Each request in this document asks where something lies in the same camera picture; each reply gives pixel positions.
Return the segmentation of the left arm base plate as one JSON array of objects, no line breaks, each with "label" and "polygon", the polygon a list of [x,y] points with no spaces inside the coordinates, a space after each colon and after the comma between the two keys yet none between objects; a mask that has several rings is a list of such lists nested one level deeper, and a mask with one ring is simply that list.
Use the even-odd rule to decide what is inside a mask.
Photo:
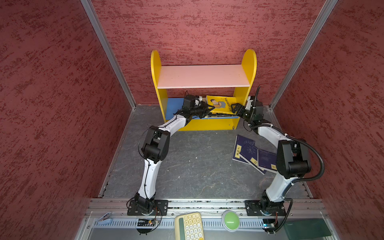
[{"label": "left arm base plate", "polygon": [[132,200],[128,204],[128,216],[166,216],[168,212],[168,200],[145,201],[144,204]]}]

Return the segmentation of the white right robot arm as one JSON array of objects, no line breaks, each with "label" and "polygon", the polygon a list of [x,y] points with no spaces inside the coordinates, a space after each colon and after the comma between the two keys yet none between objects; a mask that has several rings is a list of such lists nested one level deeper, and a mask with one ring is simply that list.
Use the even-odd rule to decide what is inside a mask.
[{"label": "white right robot arm", "polygon": [[[258,206],[263,215],[270,216],[282,209],[287,200],[285,196],[295,183],[319,179],[325,172],[325,163],[311,145],[285,134],[264,120],[262,109],[262,106],[256,106],[256,102],[252,102],[248,108],[239,103],[231,105],[233,114],[241,117],[251,130],[277,148],[277,173],[271,185],[263,192]],[[309,151],[319,159],[320,170],[315,176],[306,178],[305,174],[312,169]]]}]

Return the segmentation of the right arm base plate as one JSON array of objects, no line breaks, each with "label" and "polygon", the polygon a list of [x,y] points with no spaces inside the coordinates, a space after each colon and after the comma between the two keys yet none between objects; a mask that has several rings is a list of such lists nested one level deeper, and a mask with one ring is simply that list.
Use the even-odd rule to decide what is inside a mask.
[{"label": "right arm base plate", "polygon": [[248,216],[275,217],[285,216],[284,202],[271,202],[268,199],[245,200],[245,209]]}]

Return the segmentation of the black book orange title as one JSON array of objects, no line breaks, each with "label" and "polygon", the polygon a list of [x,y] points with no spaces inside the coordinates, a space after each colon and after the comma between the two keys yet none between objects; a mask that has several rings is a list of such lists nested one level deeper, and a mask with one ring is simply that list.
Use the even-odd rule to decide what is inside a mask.
[{"label": "black book orange title", "polygon": [[212,114],[212,113],[209,113],[206,117],[207,118],[237,118],[238,116],[229,115],[229,114]]}]

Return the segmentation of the yellow cartoon book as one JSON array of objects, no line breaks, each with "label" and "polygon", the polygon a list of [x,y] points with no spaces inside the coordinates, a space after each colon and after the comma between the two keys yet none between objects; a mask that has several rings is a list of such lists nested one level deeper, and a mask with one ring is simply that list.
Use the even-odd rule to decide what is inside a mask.
[{"label": "yellow cartoon book", "polygon": [[225,115],[233,115],[231,105],[238,103],[235,97],[222,96],[206,96],[206,101],[208,105],[214,107],[211,113]]}]

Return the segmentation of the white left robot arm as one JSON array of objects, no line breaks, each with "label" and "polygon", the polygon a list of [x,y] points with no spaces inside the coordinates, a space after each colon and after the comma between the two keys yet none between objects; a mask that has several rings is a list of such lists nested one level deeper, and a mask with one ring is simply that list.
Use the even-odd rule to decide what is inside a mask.
[{"label": "white left robot arm", "polygon": [[161,163],[169,152],[171,136],[194,118],[206,117],[213,109],[213,106],[205,102],[189,107],[183,106],[168,122],[158,127],[148,128],[140,150],[145,169],[141,186],[134,197],[135,203],[143,214],[149,215],[155,208],[156,181]]}]

